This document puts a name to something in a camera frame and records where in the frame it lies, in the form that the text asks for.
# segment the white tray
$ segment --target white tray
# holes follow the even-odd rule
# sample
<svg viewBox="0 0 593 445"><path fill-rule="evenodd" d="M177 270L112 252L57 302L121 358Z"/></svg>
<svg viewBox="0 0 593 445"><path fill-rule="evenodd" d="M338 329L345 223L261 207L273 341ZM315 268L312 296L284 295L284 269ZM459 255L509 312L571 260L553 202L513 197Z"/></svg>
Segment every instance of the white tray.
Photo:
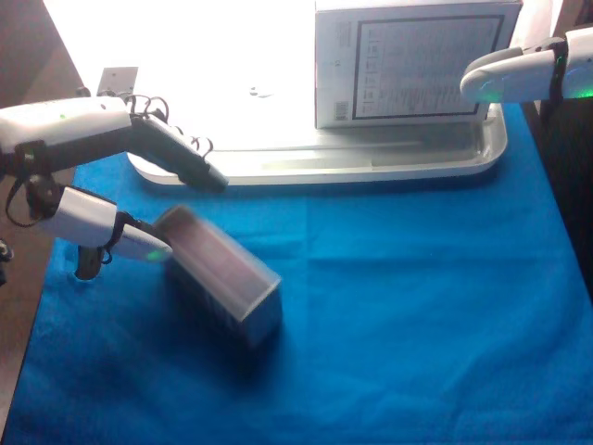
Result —
<svg viewBox="0 0 593 445"><path fill-rule="evenodd" d="M217 145L207 159L230 185L320 184L462 176L490 168L507 148L500 105L482 124L450 123L311 130L249 146ZM180 185L177 175L132 154L148 181Z"/></svg>

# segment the table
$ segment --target table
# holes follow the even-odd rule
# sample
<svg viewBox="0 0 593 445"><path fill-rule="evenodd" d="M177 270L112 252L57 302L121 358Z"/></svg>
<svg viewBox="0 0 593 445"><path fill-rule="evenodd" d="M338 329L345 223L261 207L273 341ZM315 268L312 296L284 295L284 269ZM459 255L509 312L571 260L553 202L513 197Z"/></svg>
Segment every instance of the table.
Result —
<svg viewBox="0 0 593 445"><path fill-rule="evenodd" d="M590 443L593 317L518 107L473 178L232 189L74 183L152 221L182 202L283 277L255 354L205 327L160 266L74 279L57 242L6 426L12 443Z"/></svg>

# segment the small rectangular box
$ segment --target small rectangular box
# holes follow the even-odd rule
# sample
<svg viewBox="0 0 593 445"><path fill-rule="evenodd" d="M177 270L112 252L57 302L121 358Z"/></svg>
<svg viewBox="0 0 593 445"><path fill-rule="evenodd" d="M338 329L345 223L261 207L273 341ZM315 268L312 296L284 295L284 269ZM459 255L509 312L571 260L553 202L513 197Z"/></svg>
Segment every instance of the small rectangular box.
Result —
<svg viewBox="0 0 593 445"><path fill-rule="evenodd" d="M282 321L280 276L210 222L178 206L155 227L173 248L168 273L228 334L256 347Z"/></svg>
<svg viewBox="0 0 593 445"><path fill-rule="evenodd" d="M482 121L460 82L508 47L521 0L318 0L317 128Z"/></svg>

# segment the barcode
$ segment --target barcode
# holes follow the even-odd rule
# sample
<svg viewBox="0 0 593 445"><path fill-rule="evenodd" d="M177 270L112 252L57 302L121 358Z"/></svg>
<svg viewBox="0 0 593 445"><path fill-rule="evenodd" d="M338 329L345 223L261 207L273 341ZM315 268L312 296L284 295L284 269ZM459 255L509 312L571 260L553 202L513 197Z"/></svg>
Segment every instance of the barcode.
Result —
<svg viewBox="0 0 593 445"><path fill-rule="evenodd" d="M348 119L348 102L335 103L335 120L346 121Z"/></svg>
<svg viewBox="0 0 593 445"><path fill-rule="evenodd" d="M341 21L335 24L335 33L337 37L337 45L340 48L350 48L351 23L349 21Z"/></svg>

